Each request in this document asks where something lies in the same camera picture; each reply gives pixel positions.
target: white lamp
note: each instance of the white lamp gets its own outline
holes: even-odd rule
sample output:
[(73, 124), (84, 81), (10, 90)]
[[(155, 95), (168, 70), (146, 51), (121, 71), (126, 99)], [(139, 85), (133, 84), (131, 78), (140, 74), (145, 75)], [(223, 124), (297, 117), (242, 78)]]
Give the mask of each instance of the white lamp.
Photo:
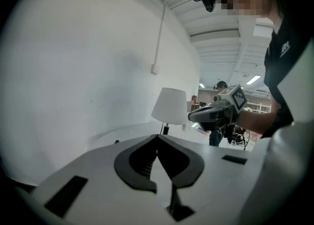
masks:
[(183, 125), (187, 122), (186, 93), (171, 88), (162, 88), (152, 112), (152, 117), (166, 123), (163, 134), (168, 134), (168, 124)]

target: person in background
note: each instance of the person in background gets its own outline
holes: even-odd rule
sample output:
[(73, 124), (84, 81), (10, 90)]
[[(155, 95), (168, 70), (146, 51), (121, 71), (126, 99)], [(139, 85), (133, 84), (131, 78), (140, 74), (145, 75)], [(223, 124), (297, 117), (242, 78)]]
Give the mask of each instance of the person in background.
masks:
[[(228, 88), (228, 86), (225, 81), (220, 81), (217, 84), (218, 93), (221, 93), (226, 88)], [(211, 132), (211, 134), (209, 135), (209, 145), (219, 146), (222, 138), (223, 137), (219, 132)]]
[(268, 18), (274, 24), (265, 55), (264, 83), (271, 93), (271, 112), (241, 111), (237, 125), (271, 137), (279, 128), (293, 122), (291, 112), (278, 84), (298, 61), (313, 32), (312, 0), (221, 0), (227, 9), (240, 15)]

